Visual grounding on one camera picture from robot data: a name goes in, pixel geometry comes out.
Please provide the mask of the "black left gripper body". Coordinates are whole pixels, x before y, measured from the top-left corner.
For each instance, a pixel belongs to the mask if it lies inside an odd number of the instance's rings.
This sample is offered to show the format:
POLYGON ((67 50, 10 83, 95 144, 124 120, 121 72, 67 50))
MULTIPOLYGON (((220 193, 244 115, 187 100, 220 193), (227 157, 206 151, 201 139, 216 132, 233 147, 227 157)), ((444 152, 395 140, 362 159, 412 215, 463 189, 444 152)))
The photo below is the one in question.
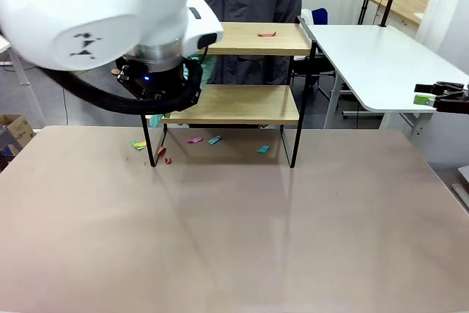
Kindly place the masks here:
POLYGON ((145 100, 193 100, 199 89, 199 61, 183 59, 166 71, 153 71, 150 64, 118 59, 117 81, 134 97, 145 100))

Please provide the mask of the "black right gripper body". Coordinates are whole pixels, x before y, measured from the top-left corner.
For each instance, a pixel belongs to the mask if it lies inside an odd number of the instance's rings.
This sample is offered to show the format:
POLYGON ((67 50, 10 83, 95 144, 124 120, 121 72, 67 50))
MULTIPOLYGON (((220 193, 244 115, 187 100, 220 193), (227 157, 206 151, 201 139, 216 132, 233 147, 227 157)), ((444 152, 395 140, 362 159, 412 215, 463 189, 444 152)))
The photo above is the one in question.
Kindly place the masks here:
POLYGON ((463 84, 442 82, 436 83, 437 94, 435 108, 438 112, 452 114, 468 113, 468 88, 463 84))

